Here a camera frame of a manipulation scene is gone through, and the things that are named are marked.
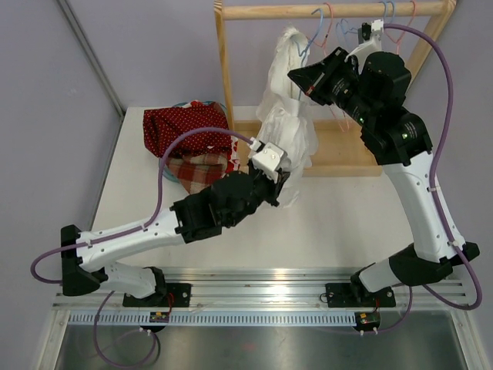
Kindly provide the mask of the white ruffled garment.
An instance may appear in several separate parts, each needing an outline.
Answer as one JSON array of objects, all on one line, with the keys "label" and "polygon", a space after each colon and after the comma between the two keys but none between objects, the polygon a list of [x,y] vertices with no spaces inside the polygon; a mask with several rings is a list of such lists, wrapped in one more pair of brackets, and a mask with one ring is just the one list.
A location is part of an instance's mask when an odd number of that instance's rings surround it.
[{"label": "white ruffled garment", "polygon": [[282,169],[290,177],[278,197],[281,207],[290,207],[297,201],[304,170],[312,166],[311,157],[318,149],[309,99],[288,77],[289,71],[306,65],[302,51],[307,44],[307,37],[297,28],[289,25],[284,29],[256,111],[261,122],[257,137],[277,145],[287,154]]}]

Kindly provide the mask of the red plaid garment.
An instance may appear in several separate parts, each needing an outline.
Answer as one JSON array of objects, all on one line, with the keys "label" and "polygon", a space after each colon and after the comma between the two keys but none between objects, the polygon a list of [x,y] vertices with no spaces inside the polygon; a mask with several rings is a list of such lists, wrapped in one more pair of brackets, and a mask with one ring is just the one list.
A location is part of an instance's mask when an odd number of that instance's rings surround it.
[{"label": "red plaid garment", "polygon": [[199,156],[169,158],[170,173],[176,177],[188,194],[199,193],[226,173],[228,160],[224,153],[206,153]]}]

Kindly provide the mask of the dark red dotted garment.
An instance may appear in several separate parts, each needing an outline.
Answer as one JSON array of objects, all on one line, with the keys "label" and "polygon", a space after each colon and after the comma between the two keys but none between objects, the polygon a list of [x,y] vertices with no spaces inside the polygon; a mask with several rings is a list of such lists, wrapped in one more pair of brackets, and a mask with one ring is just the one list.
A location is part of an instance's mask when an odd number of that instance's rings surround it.
[{"label": "dark red dotted garment", "polygon": [[[192,101],[184,106],[147,109],[143,114],[143,140],[147,150],[161,157],[179,136],[194,129],[227,129],[223,107],[216,102]],[[222,133],[196,133],[178,143],[171,156],[200,156],[206,153],[230,153],[232,139]]]}]

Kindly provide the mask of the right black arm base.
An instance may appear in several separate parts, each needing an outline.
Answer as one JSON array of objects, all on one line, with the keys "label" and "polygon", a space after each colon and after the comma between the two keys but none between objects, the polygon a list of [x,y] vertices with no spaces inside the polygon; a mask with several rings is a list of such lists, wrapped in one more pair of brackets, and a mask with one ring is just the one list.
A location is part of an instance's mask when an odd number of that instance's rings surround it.
[{"label": "right black arm base", "polygon": [[365,290],[356,293],[351,283],[327,283],[325,290],[329,308],[395,308],[397,305],[390,287],[374,293]]}]

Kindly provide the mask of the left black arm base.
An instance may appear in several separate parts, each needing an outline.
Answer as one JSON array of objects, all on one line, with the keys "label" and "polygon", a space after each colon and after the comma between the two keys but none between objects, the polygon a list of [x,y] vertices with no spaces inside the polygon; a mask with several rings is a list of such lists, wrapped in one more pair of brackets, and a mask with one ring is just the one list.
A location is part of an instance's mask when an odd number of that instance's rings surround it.
[{"label": "left black arm base", "polygon": [[187,283],[167,283],[166,295],[152,294],[147,298],[134,298],[125,295],[122,306],[126,308],[188,308],[192,285]]}]

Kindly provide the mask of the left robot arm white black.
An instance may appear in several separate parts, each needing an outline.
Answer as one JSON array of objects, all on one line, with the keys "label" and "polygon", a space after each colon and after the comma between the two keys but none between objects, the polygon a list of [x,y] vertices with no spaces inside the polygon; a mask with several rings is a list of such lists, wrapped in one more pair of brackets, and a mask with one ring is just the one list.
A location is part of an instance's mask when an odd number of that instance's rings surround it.
[{"label": "left robot arm white black", "polygon": [[212,186],[161,210],[148,226],[131,223],[98,233],[71,225],[61,230],[62,242],[76,242],[62,252],[62,293],[83,296],[99,289],[127,294],[150,306],[166,300],[164,273],[157,267],[120,263],[158,247],[179,246],[222,234],[254,214],[262,203],[278,206],[278,197],[290,174],[278,170],[277,180],[263,171],[233,171]]}]

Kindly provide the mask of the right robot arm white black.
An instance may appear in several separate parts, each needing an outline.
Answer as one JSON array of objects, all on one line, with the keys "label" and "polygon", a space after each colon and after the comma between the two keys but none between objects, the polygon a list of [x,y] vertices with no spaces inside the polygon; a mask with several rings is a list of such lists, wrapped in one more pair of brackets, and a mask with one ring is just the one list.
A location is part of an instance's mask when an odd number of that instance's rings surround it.
[{"label": "right robot arm white black", "polygon": [[431,172],[436,153],[424,121],[404,108],[411,72],[391,52],[373,52],[358,65],[342,48],[288,78],[321,106],[335,105],[361,126],[361,140],[394,185],[412,243],[350,278],[351,300],[373,301],[391,286],[427,286],[479,256],[476,243],[453,229],[453,220]]}]

